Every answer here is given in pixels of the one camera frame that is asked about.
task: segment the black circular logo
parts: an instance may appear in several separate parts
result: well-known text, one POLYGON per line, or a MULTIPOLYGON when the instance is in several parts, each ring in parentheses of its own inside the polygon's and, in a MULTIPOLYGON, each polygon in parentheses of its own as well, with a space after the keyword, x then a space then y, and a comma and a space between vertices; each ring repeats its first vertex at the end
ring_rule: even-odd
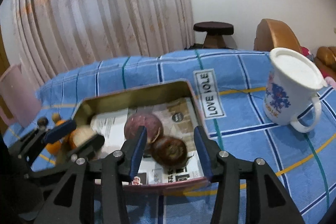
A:
POLYGON ((174 122, 181 122, 183 120, 183 114, 182 112, 176 112, 173 116, 172 116, 172 120, 174 122))

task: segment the curtain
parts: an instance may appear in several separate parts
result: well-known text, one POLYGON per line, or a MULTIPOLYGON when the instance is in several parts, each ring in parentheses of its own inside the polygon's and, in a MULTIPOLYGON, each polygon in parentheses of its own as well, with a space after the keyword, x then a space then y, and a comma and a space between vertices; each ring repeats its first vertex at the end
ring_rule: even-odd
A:
POLYGON ((12 11, 9 24, 35 87, 94 61, 194 44, 190 0, 12 0, 12 11))

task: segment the white mug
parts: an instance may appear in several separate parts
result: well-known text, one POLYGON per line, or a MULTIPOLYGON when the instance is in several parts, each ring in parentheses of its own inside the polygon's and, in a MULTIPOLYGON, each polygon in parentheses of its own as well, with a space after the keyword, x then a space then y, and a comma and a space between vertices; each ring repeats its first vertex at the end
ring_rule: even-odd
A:
POLYGON ((316 92, 326 81, 319 69, 308 58, 287 48, 274 48, 270 52, 273 70, 269 73, 264 111, 272 122, 284 126, 291 124, 297 131, 306 133, 320 120, 321 102, 316 92), (297 117, 312 103, 315 120, 309 127, 297 117))

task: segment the stool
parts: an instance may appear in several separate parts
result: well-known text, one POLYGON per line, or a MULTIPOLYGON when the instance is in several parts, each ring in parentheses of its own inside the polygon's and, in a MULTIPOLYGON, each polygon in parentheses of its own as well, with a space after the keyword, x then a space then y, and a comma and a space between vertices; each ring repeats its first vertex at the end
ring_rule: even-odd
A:
POLYGON ((226 48, 223 35, 233 35, 234 28, 229 23, 207 21, 196 23, 194 31, 207 32, 203 48, 226 48))

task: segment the pink plastic container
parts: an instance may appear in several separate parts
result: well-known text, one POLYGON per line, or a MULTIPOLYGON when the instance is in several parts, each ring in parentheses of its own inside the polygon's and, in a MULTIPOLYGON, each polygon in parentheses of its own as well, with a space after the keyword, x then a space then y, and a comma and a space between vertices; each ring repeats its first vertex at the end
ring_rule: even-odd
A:
POLYGON ((0 107, 0 116, 8 126, 18 122, 27 127, 41 110, 34 88, 22 76, 21 64, 9 67, 0 77, 0 95, 13 114, 9 119, 0 107))

